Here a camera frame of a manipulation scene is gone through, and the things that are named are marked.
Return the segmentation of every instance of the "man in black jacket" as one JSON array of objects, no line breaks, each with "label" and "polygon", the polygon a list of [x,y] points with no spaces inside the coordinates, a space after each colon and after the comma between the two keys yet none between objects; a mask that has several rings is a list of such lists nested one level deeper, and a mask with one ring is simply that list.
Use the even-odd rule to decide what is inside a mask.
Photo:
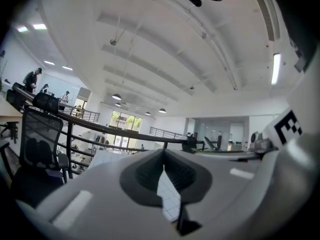
[{"label": "man in black jacket", "polygon": [[42,74],[42,68],[39,67],[37,68],[35,71],[31,71],[30,73],[28,73],[24,80],[24,86],[25,86],[25,90],[29,93],[33,93],[34,88],[36,88],[36,83],[37,83],[37,75]]}]

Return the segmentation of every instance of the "staircase railing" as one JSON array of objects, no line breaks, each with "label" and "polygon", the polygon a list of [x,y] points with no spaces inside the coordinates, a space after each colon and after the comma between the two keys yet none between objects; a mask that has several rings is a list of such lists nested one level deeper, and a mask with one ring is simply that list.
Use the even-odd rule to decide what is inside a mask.
[{"label": "staircase railing", "polygon": [[174,133],[167,130],[161,130],[154,127],[150,127],[150,135],[169,139],[179,139],[181,136],[183,136],[182,134]]}]

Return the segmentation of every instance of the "ceiling beam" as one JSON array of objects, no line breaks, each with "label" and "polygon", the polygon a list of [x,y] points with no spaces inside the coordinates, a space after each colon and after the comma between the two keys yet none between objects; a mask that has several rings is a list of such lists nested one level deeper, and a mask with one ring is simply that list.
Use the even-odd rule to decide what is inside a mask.
[{"label": "ceiling beam", "polygon": [[154,44],[155,46],[162,49],[164,52],[169,54],[171,57],[176,59],[180,62],[185,68],[187,68],[192,74],[194,74],[203,84],[213,93],[216,88],[212,82],[207,80],[205,77],[202,76],[202,71],[195,65],[195,63],[189,59],[188,57],[184,56],[183,52],[178,53],[179,51],[174,48],[169,42],[163,40],[161,37],[157,35],[155,32],[149,31],[147,28],[141,26],[139,30],[136,32],[136,23],[129,21],[126,18],[122,18],[121,22],[118,25],[117,17],[113,15],[109,15],[105,12],[101,12],[99,15],[98,22],[105,23],[114,27],[119,27],[123,30],[131,32],[133,34],[137,34],[137,36],[142,37],[143,39],[149,41],[150,43]]},{"label": "ceiling beam", "polygon": [[[101,48],[102,51],[106,52],[106,53],[110,53],[112,55],[114,55],[114,47],[108,46],[106,44],[104,44]],[[161,77],[162,79],[168,81],[169,83],[173,84],[174,86],[178,87],[179,89],[183,90],[184,92],[186,92],[189,95],[192,95],[193,93],[191,91],[189,91],[188,89],[186,89],[186,86],[179,83],[179,81],[177,81],[176,79],[174,79],[172,76],[170,76],[169,74],[167,74],[166,72],[164,72],[163,70],[151,65],[150,63],[138,58],[137,56],[131,55],[129,56],[129,54],[123,50],[120,49],[116,49],[115,51],[115,55],[124,59],[124,60],[129,60],[130,62],[154,73],[155,75],[157,75],[158,77]]]},{"label": "ceiling beam", "polygon": [[171,100],[173,100],[175,102],[178,101],[178,99],[176,97],[174,97],[173,95],[171,95],[170,93],[168,93],[166,91],[163,91],[163,90],[155,87],[153,84],[148,83],[148,81],[141,80],[140,78],[135,77],[134,75],[132,75],[132,74],[130,74],[128,72],[125,74],[125,72],[123,72],[121,70],[118,70],[118,69],[115,69],[115,68],[112,68],[112,67],[109,67],[109,66],[106,66],[106,65],[103,67],[103,70],[105,70],[105,71],[107,71],[107,72],[109,72],[109,73],[111,73],[111,74],[113,74],[115,76],[119,76],[119,77],[122,77],[122,78],[124,78],[126,80],[129,80],[131,82],[134,82],[134,83],[136,83],[136,84],[138,84],[140,86],[146,87],[146,88],[148,88],[148,89],[150,89],[150,90],[152,90],[152,91],[154,91],[154,92],[156,92],[156,93],[158,93],[160,95],[163,95],[163,96],[165,96],[165,97],[167,97],[167,98],[169,98],[169,99],[171,99]]},{"label": "ceiling beam", "polygon": [[164,106],[167,106],[167,105],[168,105],[168,103],[165,102],[165,101],[156,99],[155,97],[152,97],[152,96],[149,96],[149,95],[147,95],[147,94],[144,94],[144,93],[142,93],[141,91],[132,89],[132,88],[130,88],[130,87],[128,87],[128,86],[120,85],[118,82],[112,81],[112,80],[110,80],[110,79],[106,79],[106,80],[104,80],[104,82],[105,82],[106,84],[109,84],[109,85],[112,85],[112,86],[120,87],[120,88],[123,89],[123,90],[126,90],[126,91],[128,91],[128,92],[130,92],[130,93],[134,93],[134,94],[136,94],[136,95],[138,95],[138,96],[140,96],[140,97],[142,97],[142,98],[148,99],[148,100],[150,100],[150,101],[152,101],[152,102],[161,103],[161,104],[164,105]]},{"label": "ceiling beam", "polygon": [[238,72],[233,73],[235,69],[235,60],[231,56],[231,51],[223,39],[220,32],[214,25],[208,25],[198,16],[196,16],[190,5],[185,6],[181,3],[181,0],[153,0],[159,5],[171,10],[183,21],[185,21],[200,37],[203,33],[207,34],[207,37],[203,40],[212,49],[212,51],[217,55],[224,71],[227,73],[228,79],[233,87],[233,89],[238,90],[242,87],[242,80]]}]

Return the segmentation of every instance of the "chair armrest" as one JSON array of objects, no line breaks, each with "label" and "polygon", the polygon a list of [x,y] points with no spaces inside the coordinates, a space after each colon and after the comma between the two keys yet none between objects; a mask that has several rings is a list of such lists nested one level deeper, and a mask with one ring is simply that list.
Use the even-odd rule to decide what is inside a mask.
[{"label": "chair armrest", "polygon": [[64,169],[69,167],[69,159],[66,154],[59,153],[58,154],[59,168]]},{"label": "chair armrest", "polygon": [[6,140],[0,140],[0,152],[4,151],[5,148],[9,147],[10,143]]}]

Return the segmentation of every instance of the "window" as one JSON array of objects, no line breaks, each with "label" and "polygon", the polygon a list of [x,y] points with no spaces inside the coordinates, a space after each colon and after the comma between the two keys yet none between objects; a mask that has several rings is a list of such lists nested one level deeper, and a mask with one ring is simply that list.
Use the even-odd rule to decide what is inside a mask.
[{"label": "window", "polygon": [[131,114],[121,113],[113,110],[109,126],[116,129],[124,129],[139,132],[142,118]]},{"label": "window", "polygon": [[74,106],[78,107],[79,105],[81,106],[81,109],[85,109],[86,105],[87,105],[87,102],[85,100],[83,100],[83,99],[76,98]]},{"label": "window", "polygon": [[110,126],[114,126],[114,127],[118,126],[120,114],[121,113],[118,111],[115,111],[115,110],[112,111],[112,115],[111,115],[110,123],[109,123]]},{"label": "window", "polygon": [[134,120],[135,120],[135,117],[133,115],[121,113],[117,127],[122,129],[132,130]]}]

